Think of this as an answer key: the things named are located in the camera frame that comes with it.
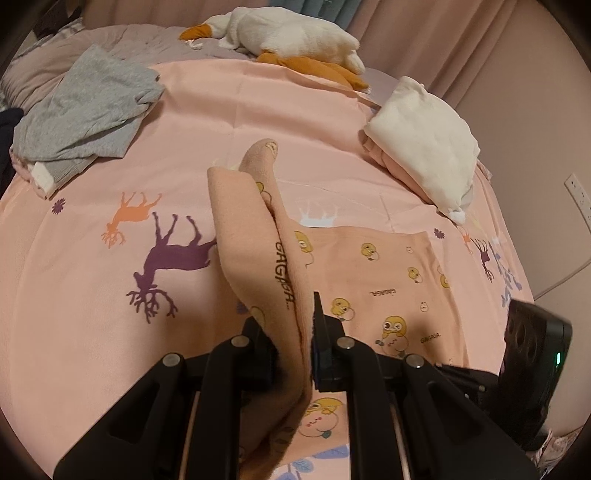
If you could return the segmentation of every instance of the blue curtain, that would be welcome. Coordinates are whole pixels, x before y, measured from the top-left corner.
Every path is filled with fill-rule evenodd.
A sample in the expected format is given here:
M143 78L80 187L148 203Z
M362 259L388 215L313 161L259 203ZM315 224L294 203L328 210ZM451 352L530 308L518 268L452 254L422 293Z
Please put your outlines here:
M270 7L284 7L309 17L323 18L347 29L362 0L269 0Z

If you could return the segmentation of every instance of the purple deer print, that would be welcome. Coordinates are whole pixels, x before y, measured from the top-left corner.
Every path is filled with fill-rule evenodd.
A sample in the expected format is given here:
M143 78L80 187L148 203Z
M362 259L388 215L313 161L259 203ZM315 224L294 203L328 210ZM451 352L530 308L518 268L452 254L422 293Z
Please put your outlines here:
M194 271L205 268L209 265L209 249L216 244L216 240L199 245L201 234L195 221L187 215L187 220L195 230L195 237L188 245L169 245L168 240L173 234L174 226L177 223L178 215L173 215L173 224L168 230L167 234L162 236L160 232L160 224L158 223L158 215L152 212L156 222L156 245L154 245L146 257L144 262L144 274L139 272L134 273L135 281L138 285L138 291L130 291L127 296L131 296L129 304L135 306L135 311L139 312L139 308L144 305L144 314L146 320L150 323L150 318L155 317L160 304L156 299L158 294L161 294L169 305L169 310L166 316L174 317L178 308L170 298L167 292L158 288L154 283L154 275L157 270L186 270Z
M495 278L495 276L486 266L486 264L489 261L491 261L491 256L488 254L488 246L484 240L478 240L474 238L472 239L472 243L476 245L476 248L480 252L480 261L482 262L482 268L484 268L486 278L488 278L492 283L492 280Z

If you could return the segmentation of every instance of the plush toy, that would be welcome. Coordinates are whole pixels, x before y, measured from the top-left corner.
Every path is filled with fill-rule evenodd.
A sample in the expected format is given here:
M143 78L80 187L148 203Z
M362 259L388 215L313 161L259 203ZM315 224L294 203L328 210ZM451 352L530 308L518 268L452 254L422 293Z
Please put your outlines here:
M218 38L219 45L230 50L245 47L259 56L257 61L280 64L331 80L338 77L339 83L356 90L368 88L357 76L365 71L357 55L359 41L338 25L321 18L307 17L282 7L237 7L226 15L215 15L185 30L180 39L204 37ZM345 75L342 75L343 69L348 70Z

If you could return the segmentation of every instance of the dark clothing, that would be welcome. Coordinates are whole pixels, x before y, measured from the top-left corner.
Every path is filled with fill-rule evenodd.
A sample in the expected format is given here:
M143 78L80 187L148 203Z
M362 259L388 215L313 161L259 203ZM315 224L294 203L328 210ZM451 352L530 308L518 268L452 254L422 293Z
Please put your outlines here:
M14 127L21 121L24 112L20 108L9 108L0 112L0 197L8 188L15 171L10 160L10 146Z

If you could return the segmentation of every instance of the pink curtain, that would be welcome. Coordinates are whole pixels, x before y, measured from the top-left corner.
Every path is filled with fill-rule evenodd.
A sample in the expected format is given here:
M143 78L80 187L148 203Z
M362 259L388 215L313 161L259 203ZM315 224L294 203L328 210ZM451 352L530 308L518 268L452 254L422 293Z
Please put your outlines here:
M423 83L456 106L517 0L363 0L348 30L365 65Z
M84 23L88 28L138 23L192 27L240 5L255 8L268 3L268 0L87 0Z

